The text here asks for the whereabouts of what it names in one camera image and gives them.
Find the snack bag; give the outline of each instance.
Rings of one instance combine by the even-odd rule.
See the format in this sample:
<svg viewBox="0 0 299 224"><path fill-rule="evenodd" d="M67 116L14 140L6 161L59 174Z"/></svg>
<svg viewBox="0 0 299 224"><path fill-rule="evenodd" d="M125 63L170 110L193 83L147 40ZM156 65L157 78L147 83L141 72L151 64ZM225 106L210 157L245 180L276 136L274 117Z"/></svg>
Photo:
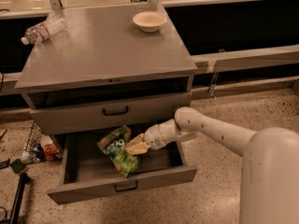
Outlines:
<svg viewBox="0 0 299 224"><path fill-rule="evenodd" d="M130 141L130 136L131 129L124 125L97 143L101 151L111 158L115 167L125 177L133 173L139 164L138 156L128 154L124 150Z"/></svg>

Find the white bowl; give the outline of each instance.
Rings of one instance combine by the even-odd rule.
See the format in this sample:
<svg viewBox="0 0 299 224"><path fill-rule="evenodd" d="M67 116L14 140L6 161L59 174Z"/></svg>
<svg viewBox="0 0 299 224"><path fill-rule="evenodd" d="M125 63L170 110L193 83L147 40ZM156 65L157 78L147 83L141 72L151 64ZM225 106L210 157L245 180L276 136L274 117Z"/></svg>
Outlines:
<svg viewBox="0 0 299 224"><path fill-rule="evenodd" d="M155 11L140 12L133 17L133 22L147 33L156 32L166 19L163 14Z"/></svg>

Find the gray tabletop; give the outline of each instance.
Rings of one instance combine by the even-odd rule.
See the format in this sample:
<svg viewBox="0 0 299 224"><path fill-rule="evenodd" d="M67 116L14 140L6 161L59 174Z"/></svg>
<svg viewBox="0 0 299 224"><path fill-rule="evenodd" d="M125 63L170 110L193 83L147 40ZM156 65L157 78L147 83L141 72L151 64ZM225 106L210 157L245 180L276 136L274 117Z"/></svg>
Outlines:
<svg viewBox="0 0 299 224"><path fill-rule="evenodd" d="M167 22L142 32L133 16L162 12ZM126 5L62 10L68 28L35 45L16 89L60 89L111 79L194 74L196 65L163 7Z"/></svg>

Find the terrazzo floor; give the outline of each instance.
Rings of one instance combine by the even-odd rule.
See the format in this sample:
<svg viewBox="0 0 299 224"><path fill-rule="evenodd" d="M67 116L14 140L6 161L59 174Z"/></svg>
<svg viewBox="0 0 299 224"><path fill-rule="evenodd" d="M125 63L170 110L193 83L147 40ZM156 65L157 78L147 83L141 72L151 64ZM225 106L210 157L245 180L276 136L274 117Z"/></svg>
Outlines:
<svg viewBox="0 0 299 224"><path fill-rule="evenodd" d="M192 101L203 114L252 130L279 126L299 133L299 97L290 88ZM20 157L32 125L22 112L0 112L0 161ZM191 183L57 205L46 192L58 186L61 161L30 164L19 223L238 223L242 159L201 134L182 144L198 171ZM0 170L0 206L11 209L19 177Z"/></svg>

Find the drawer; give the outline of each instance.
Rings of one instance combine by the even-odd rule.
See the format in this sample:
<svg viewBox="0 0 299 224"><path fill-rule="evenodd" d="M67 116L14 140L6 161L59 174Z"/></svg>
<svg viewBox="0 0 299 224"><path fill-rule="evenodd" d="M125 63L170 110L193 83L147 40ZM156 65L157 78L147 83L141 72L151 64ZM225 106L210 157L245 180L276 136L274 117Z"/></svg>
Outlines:
<svg viewBox="0 0 299 224"><path fill-rule="evenodd" d="M180 106L191 102L189 92L147 98L107 101L32 110L31 115L43 134L74 133L124 124L171 119Z"/></svg>
<svg viewBox="0 0 299 224"><path fill-rule="evenodd" d="M132 129L132 138L153 124L129 126ZM65 136L60 185L48 191L48 195L57 204L193 181L197 167L186 164L179 143L171 143L162 149L150 150L141 155L141 162L135 174L128 178L121 176L110 158L96 145L113 130L114 128L60 134Z"/></svg>

